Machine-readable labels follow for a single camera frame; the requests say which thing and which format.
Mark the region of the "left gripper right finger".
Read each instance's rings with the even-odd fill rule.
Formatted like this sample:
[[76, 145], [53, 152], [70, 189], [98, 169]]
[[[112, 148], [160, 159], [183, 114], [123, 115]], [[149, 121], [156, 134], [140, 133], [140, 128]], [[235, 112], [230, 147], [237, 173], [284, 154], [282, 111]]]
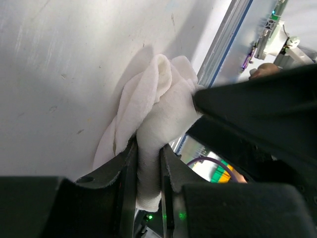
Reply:
[[169, 145], [159, 153], [166, 238], [312, 238], [315, 225], [296, 188], [277, 183], [211, 183]]

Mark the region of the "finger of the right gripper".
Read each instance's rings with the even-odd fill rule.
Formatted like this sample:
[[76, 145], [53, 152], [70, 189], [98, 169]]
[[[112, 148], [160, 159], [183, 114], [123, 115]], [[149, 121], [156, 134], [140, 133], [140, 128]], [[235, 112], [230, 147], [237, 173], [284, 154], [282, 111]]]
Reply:
[[317, 191], [317, 66], [198, 91], [188, 134], [260, 180]]

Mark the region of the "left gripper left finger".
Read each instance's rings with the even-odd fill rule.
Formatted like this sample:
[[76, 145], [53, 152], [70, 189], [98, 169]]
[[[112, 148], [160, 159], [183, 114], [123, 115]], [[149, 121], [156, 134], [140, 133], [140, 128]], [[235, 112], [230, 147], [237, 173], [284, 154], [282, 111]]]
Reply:
[[123, 152], [77, 181], [1, 177], [1, 237], [133, 237], [137, 155], [131, 139]]

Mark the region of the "white sock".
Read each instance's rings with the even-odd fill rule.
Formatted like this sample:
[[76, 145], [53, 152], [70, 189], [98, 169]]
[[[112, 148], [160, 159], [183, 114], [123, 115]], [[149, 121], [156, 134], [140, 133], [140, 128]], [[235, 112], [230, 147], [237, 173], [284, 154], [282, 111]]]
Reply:
[[182, 136], [199, 118], [193, 95], [202, 89], [185, 56], [159, 54], [124, 85], [118, 111], [94, 157], [97, 169], [121, 153], [131, 137], [138, 144], [136, 207], [155, 212], [161, 200], [160, 149]]

